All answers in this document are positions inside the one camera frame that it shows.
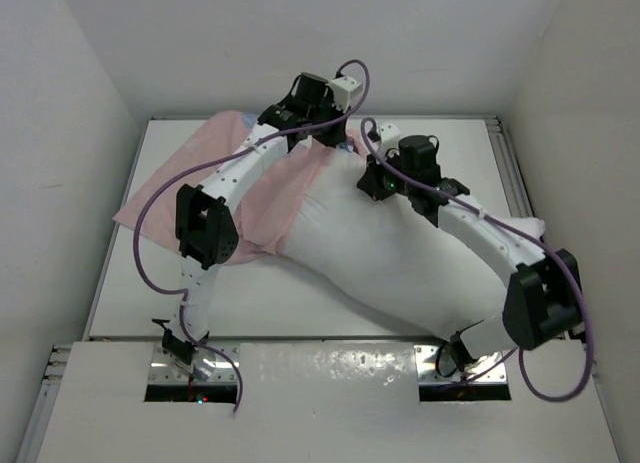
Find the white pillow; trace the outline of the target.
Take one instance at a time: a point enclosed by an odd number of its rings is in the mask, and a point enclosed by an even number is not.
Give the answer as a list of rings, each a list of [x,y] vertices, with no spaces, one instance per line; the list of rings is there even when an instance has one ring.
[[[406,198],[371,200],[356,187],[364,160],[329,157],[285,238],[286,258],[324,276],[354,308],[399,334],[449,338],[501,314],[506,289],[463,243]]]

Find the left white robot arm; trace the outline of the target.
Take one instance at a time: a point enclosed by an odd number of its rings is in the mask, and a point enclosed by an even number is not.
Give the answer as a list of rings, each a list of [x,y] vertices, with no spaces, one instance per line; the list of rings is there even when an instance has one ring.
[[[192,365],[195,343],[208,338],[206,293],[238,247],[233,215],[242,198],[300,141],[313,137],[329,147],[343,143],[346,114],[361,91],[360,82],[341,72],[331,80],[300,74],[285,97],[258,116],[233,160],[199,185],[178,190],[175,233],[186,294],[164,330],[162,346],[182,365]]]

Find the pink princess pillowcase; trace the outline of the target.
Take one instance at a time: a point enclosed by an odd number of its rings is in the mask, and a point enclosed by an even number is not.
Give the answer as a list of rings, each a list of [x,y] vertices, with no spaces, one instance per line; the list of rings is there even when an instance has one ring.
[[[274,131],[237,111],[211,117],[128,199],[115,221],[177,252],[178,191],[188,185],[207,199],[223,198],[232,214],[239,243],[230,264],[267,254],[307,264],[338,247],[341,231],[358,232],[347,219],[363,201],[355,187],[367,154],[360,138],[348,132],[336,148],[311,141],[286,152],[284,138],[277,137],[253,149]]]

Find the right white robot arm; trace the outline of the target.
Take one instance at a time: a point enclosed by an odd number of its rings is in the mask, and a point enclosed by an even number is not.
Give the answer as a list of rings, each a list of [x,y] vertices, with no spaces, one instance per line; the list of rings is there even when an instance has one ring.
[[[573,255],[559,250],[548,256],[514,225],[492,221],[465,185],[442,176],[437,137],[371,130],[367,140],[371,153],[358,189],[375,201],[405,197],[418,215],[464,244],[506,288],[497,315],[457,331],[445,344],[456,369],[513,347],[533,350],[582,322]]]

